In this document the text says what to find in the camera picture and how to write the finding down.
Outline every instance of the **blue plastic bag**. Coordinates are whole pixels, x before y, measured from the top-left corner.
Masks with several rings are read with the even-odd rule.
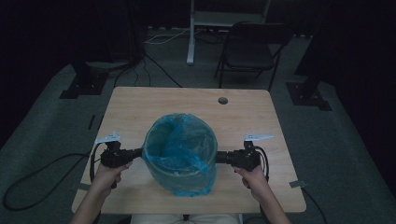
[[[176,196],[193,197],[212,190],[217,152],[212,129],[190,114],[161,117],[143,145],[143,159],[151,175]]]

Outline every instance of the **hand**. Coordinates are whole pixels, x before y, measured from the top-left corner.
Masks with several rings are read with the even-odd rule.
[[[121,172],[128,169],[131,164],[132,163],[130,162],[117,168],[108,168],[99,164],[95,178],[92,181],[90,191],[107,197],[111,192],[111,185],[113,182],[116,181],[119,183],[121,181]]]
[[[271,192],[261,165],[256,166],[251,172],[237,167],[234,167],[234,170],[243,177],[242,183],[251,189],[251,195],[259,203],[265,198],[265,194]]]

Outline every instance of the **white tag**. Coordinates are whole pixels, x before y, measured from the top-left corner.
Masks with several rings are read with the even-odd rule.
[[[273,134],[245,134],[245,141],[258,141],[274,137]]]
[[[95,144],[98,143],[105,143],[105,142],[115,142],[115,141],[120,141],[121,137],[118,133],[113,132],[111,135],[108,135],[106,137],[103,138],[96,138],[95,139]]]

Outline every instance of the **person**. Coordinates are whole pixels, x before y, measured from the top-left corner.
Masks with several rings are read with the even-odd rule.
[[[120,174],[128,169],[131,163],[118,168],[108,168],[99,165],[92,184],[73,215],[70,224],[93,223],[99,214],[106,197],[111,192],[114,181],[120,182]],[[275,194],[265,180],[262,167],[259,165],[253,171],[234,167],[234,170],[242,176],[242,183],[251,190],[253,198],[259,202],[264,214],[272,224],[290,224],[288,217],[282,209]],[[236,215],[195,215],[189,220],[192,223],[239,223]],[[133,215],[131,223],[184,223],[182,215]]]

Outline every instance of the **table top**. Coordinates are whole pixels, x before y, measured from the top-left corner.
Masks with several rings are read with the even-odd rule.
[[[220,104],[220,97],[227,98],[228,104]],[[117,87],[97,137],[117,132],[121,136],[121,148],[139,148],[153,123],[163,115],[173,113],[193,114],[206,122],[217,137],[218,151],[244,148],[246,133],[273,134],[273,138],[254,142],[268,156],[269,184],[285,212],[305,210],[302,191],[290,187],[290,182],[297,180],[297,175],[268,91]],[[98,148],[96,158],[105,147]],[[91,184],[89,164],[81,183]],[[72,205],[74,212],[86,192],[78,189]],[[231,165],[218,164],[217,177],[209,194],[176,197],[157,184],[144,161],[137,158],[122,173],[122,181],[107,197],[102,213],[260,213],[260,209]]]

